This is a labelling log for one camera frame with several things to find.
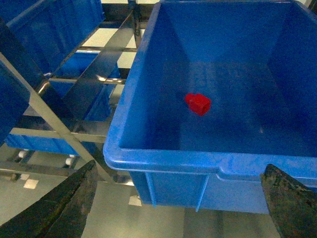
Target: white caster wheel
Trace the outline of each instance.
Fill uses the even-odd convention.
[[[67,158],[66,161],[65,161],[65,164],[68,165],[68,166],[71,166],[73,161],[74,161],[74,158]]]
[[[21,150],[18,154],[18,157],[23,159],[27,156],[28,153],[29,153],[29,150]]]

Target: red plastic cube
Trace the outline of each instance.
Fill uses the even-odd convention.
[[[185,102],[188,104],[190,110],[200,116],[203,116],[206,112],[208,112],[211,107],[211,100],[200,93],[187,94]]]

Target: metal support beam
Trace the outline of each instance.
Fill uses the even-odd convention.
[[[146,21],[140,22],[140,28],[145,29],[147,27]],[[104,21],[100,24],[100,28],[118,29],[122,25],[122,21]]]
[[[103,10],[107,22],[123,22],[130,13],[128,3],[103,3]],[[154,4],[138,4],[140,8],[140,20],[147,22],[152,13]]]
[[[63,97],[72,109],[76,119],[83,119],[103,87],[103,82],[111,74],[132,35],[131,16],[125,19],[120,28],[106,43],[93,62],[81,74],[77,82]]]
[[[77,121],[70,133],[79,141],[104,143],[111,119],[108,118],[105,122]],[[16,127],[11,130],[10,134],[63,139],[56,130],[37,116],[23,116]]]
[[[53,128],[54,131],[73,147],[85,161],[96,160],[100,176],[108,182],[113,182],[112,177],[109,174],[115,175],[116,171],[111,170],[106,165],[102,153],[96,148],[94,154],[95,157],[91,155],[2,53],[0,53],[0,61],[3,66],[6,67],[8,72],[10,72],[12,76],[29,91],[30,106]]]
[[[9,161],[0,161],[0,171],[14,174],[43,174],[60,177],[68,177],[76,172],[74,169],[56,168],[43,165],[30,165],[26,163],[15,163]]]
[[[53,82],[73,82],[75,83],[77,81],[76,78],[50,78],[50,81]],[[125,84],[126,79],[125,78],[106,78],[104,81],[104,84]]]
[[[140,6],[137,4],[137,0],[128,0],[129,8],[132,10],[132,27],[133,27],[133,34],[135,45],[138,48],[141,39],[142,39],[142,32],[140,27]]]
[[[104,48],[100,46],[81,46],[78,48],[81,51],[102,51]],[[122,52],[137,52],[137,48],[123,48]]]

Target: bin floor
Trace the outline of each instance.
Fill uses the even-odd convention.
[[[200,117],[187,93],[212,100]],[[266,64],[168,62],[152,149],[312,156]]]

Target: plastic bin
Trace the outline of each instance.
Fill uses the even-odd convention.
[[[317,18],[294,1],[161,2],[104,146],[144,203],[267,213],[272,163],[317,188]],[[202,117],[187,93],[212,100]]]
[[[54,72],[104,19],[100,0],[7,0],[0,8],[44,74]]]
[[[97,53],[75,53],[57,72],[60,77],[77,77],[87,68],[92,60],[97,56]],[[120,78],[119,69],[116,66],[110,77]],[[63,97],[68,90],[73,86],[72,82],[54,82],[51,81],[52,86],[57,93]],[[109,97],[115,88],[114,84],[104,85],[99,95],[93,102],[91,109],[87,113],[85,120],[105,121],[111,114],[111,107],[109,105]],[[10,134],[5,139],[8,146],[21,149],[29,149],[36,151],[46,151],[52,153],[77,155],[77,152],[63,139],[44,138],[26,135]],[[82,142],[83,145],[92,152],[92,143]]]

